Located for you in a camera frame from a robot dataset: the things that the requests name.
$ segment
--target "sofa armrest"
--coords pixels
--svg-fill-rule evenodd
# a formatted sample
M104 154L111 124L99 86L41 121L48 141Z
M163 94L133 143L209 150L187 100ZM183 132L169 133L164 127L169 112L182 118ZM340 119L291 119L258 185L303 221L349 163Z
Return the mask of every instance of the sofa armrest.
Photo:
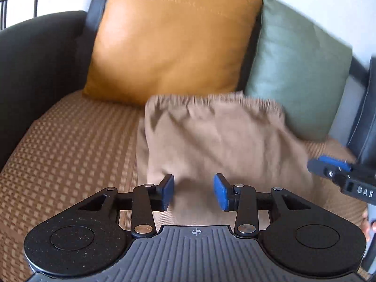
M0 31L0 170L31 123L83 87L72 73L85 18L55 13Z
M376 57L371 58L368 87L356 120L347 146L358 163L376 168Z

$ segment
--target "screw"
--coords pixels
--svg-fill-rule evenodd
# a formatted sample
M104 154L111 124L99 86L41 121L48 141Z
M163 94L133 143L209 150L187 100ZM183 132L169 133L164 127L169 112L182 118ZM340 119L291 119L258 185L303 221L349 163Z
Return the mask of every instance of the screw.
M256 227L250 224L243 224L238 227L238 231L241 234L251 234L256 231Z
M153 227L150 225L138 225L135 227L135 232L138 234L147 234L153 231Z

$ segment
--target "green pillow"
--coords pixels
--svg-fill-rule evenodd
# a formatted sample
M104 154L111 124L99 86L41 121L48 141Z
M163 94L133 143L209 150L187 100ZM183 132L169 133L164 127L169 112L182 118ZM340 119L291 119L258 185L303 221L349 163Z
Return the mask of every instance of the green pillow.
M322 141L339 107L352 49L276 0L264 0L245 95L274 99L299 138Z

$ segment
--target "sofa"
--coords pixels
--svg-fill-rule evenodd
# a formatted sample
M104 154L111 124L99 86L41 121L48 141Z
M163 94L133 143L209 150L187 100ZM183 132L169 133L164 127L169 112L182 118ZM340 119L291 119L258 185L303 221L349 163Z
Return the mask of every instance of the sofa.
M55 13L0 32L0 279L25 281L23 238L36 224L104 187L137 185L137 127L143 107L82 95L107 0L88 12ZM260 17L250 44L258 41ZM237 90L256 52L249 45ZM376 167L376 58L350 74L361 86L342 98L331 135L357 162ZM349 110L355 114L347 116ZM129 227L129 213L120 225Z

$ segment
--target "orange pillow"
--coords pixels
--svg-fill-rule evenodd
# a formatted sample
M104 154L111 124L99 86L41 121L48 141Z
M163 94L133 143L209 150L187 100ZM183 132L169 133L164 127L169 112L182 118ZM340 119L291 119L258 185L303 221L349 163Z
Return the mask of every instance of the orange pillow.
M84 94L145 104L155 94L234 91L262 0L108 0Z

